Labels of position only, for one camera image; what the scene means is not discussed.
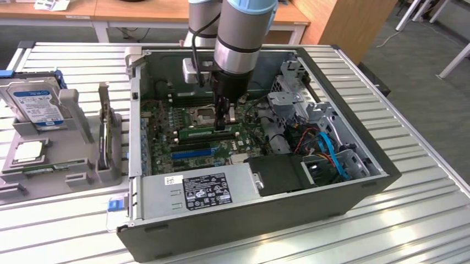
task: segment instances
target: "slotted metal table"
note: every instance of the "slotted metal table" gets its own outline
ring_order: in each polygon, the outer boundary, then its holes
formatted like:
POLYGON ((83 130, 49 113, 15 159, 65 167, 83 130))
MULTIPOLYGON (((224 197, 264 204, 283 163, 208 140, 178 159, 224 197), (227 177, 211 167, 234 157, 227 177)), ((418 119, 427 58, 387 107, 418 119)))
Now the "slotted metal table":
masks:
MULTIPOLYGON (((137 45, 144 49, 162 46, 137 45)), ((124 116, 124 167, 129 107, 127 46, 128 43, 36 43, 32 48, 17 49, 9 64, 9 69, 17 72, 59 67, 68 87, 80 92, 80 107, 87 115, 96 114, 100 108, 96 83, 109 82, 112 107, 124 116)), ((402 178, 343 216, 152 263, 469 261, 467 184, 343 52, 331 46, 303 47, 402 171, 402 178)), ((316 85, 311 86, 326 100, 316 85)), ((4 102, 0 117, 0 157, 4 157, 13 136, 12 113, 4 102)), ((111 188, 1 206, 0 263, 133 263, 116 234, 105 228, 107 201, 127 188, 124 180, 111 188)))

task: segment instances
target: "barcode sticker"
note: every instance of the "barcode sticker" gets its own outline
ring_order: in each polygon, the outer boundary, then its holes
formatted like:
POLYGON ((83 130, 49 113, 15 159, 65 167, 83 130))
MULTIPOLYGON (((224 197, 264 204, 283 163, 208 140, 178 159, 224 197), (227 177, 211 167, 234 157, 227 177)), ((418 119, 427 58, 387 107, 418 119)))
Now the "barcode sticker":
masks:
POLYGON ((87 16, 87 15, 67 15, 65 18, 71 18, 71 19, 89 19, 89 16, 87 16))
POLYGON ((183 183, 183 175, 164 177, 164 185, 182 184, 182 183, 183 183))

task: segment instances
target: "warning label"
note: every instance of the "warning label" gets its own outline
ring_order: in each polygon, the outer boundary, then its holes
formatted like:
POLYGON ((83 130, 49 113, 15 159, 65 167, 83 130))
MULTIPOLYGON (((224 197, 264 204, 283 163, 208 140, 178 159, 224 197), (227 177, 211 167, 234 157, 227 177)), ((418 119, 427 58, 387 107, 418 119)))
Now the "warning label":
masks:
POLYGON ((183 179, 183 189, 188 210, 232 202, 224 173, 183 179))
POLYGON ((13 95, 32 123, 48 126, 64 122, 57 106, 51 103, 49 91, 15 92, 13 95))

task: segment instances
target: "robotic arm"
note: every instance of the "robotic arm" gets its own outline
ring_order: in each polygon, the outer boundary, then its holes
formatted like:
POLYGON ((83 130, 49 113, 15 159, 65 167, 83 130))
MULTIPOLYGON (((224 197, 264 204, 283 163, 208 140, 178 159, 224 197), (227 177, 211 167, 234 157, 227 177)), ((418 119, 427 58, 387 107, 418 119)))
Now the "robotic arm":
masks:
POLYGON ((190 0, 190 32, 186 45, 210 47, 215 43, 214 61, 206 67, 195 54, 192 65, 196 80, 203 84, 203 74, 210 72, 210 86, 215 105, 215 129, 224 129, 224 116, 230 104, 246 94, 256 65, 264 36, 272 23, 278 0, 190 0), (216 22, 210 26, 220 10, 216 22))

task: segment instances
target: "circuit board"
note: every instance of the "circuit board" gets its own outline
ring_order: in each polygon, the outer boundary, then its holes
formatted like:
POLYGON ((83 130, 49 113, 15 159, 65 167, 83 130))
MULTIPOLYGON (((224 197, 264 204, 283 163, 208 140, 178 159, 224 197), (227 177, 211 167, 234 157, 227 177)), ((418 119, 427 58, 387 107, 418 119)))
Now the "circuit board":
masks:
POLYGON ((146 174, 218 167, 271 153, 262 124, 244 118, 254 101, 231 108, 223 131, 214 130, 211 105, 176 108, 168 102, 143 101, 141 132, 148 141, 143 151, 150 156, 146 174))

